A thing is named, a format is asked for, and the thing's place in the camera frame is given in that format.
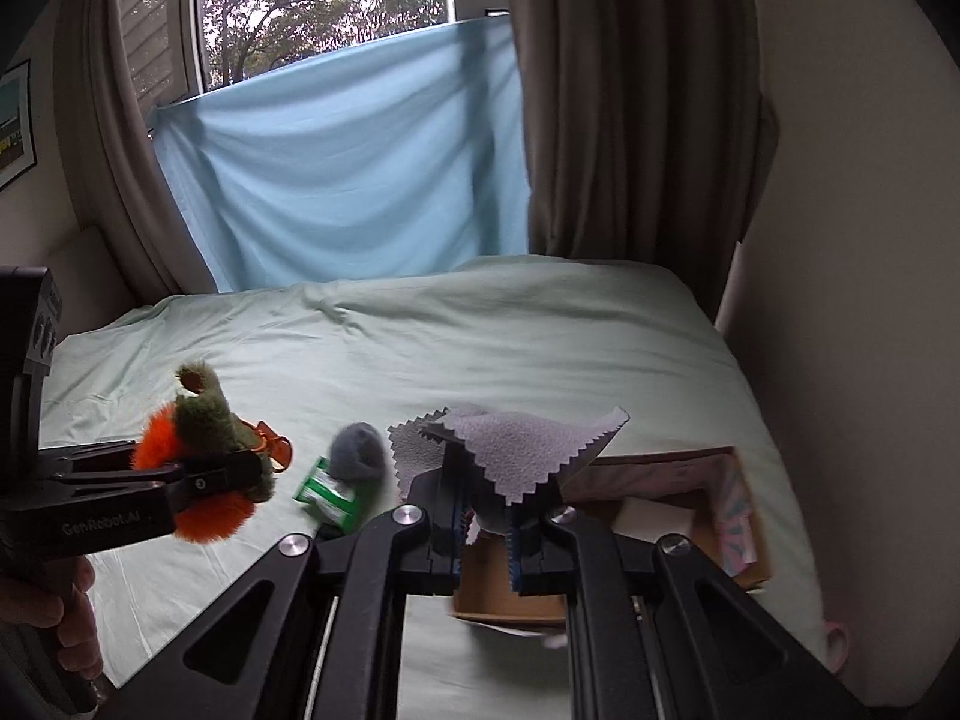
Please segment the person's left hand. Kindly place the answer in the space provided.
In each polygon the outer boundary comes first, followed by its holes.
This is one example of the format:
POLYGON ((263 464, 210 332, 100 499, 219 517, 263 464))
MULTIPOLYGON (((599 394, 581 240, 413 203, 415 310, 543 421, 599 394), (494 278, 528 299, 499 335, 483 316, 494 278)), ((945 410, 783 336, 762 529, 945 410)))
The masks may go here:
POLYGON ((57 660, 85 679, 101 676, 103 654, 88 592, 96 574, 86 556, 53 561, 44 569, 2 566, 2 621, 12 626, 53 629, 57 660))

